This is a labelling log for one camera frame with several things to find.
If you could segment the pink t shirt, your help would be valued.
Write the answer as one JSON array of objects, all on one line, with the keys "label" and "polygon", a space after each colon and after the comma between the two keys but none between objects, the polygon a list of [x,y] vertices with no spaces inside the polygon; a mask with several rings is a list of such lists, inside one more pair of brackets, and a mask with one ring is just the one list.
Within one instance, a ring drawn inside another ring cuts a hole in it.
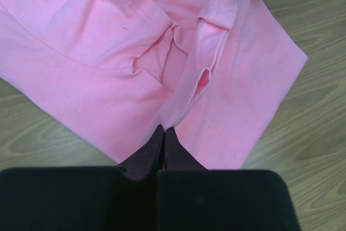
[{"label": "pink t shirt", "polygon": [[1,78],[116,162],[240,168],[306,60],[262,0],[1,0]]}]

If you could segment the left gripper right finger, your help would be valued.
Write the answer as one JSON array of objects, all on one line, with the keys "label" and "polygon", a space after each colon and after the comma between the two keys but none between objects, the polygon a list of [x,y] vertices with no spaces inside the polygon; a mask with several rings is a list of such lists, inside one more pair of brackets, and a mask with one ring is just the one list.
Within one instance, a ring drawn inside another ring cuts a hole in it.
[{"label": "left gripper right finger", "polygon": [[157,175],[158,230],[300,230],[283,179],[270,170],[208,170],[179,142],[164,139]]}]

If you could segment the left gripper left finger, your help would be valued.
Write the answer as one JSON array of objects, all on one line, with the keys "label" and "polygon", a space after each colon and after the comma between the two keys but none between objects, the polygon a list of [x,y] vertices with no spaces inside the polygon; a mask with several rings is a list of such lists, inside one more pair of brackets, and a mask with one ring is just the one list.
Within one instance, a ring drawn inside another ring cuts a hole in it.
[{"label": "left gripper left finger", "polygon": [[164,131],[119,166],[1,171],[1,230],[155,230]]}]

